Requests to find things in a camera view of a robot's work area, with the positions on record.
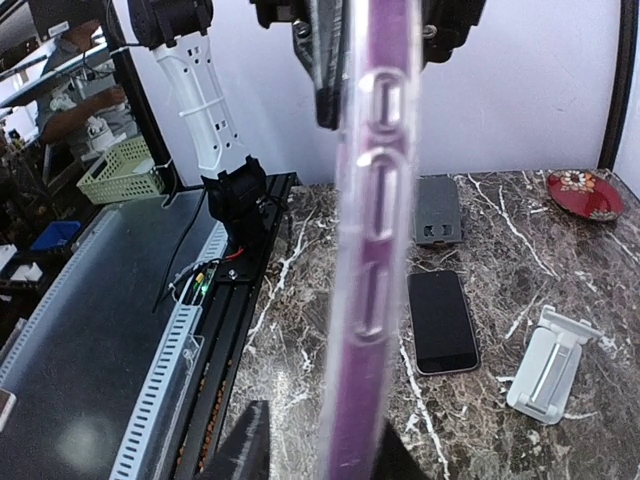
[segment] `marble countertop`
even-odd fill
[[[465,240],[412,247],[408,272],[459,273],[482,366],[419,376],[405,309],[389,404],[404,444],[432,478],[639,478],[638,200],[611,177],[627,212],[614,224],[594,224],[549,199],[543,172],[454,179]],[[225,419],[228,432],[249,401],[269,400],[274,479],[312,478],[315,470],[336,198],[328,186],[292,190]],[[545,304],[605,333],[584,347],[565,418],[555,426],[506,405]]]

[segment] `smartphone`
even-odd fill
[[[468,372],[480,366],[469,310],[456,272],[409,275],[416,362],[422,375]]]

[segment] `red wire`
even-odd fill
[[[226,257],[226,258],[225,258],[225,261],[229,262],[229,261],[231,261],[231,260],[234,260],[234,259],[238,258],[240,255],[242,255],[242,252],[244,252],[244,248],[240,247],[236,253],[234,253],[233,255],[229,255],[228,257]]]

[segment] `decorative plate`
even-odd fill
[[[596,222],[610,222],[624,211],[616,189],[590,172],[554,172],[547,178],[547,190],[564,210]]]

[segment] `metal bracket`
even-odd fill
[[[279,206],[272,203],[265,204],[263,207],[262,218],[266,231],[270,231],[276,220],[276,213]],[[223,263],[218,266],[215,273],[215,281],[220,284],[247,284],[257,280],[260,273],[260,259],[267,254],[269,242],[260,242],[257,245],[245,249],[244,253],[237,259],[229,263]]]
[[[586,320],[576,322],[545,305],[507,394],[509,406],[541,422],[558,423],[578,370],[581,345],[602,335]]]

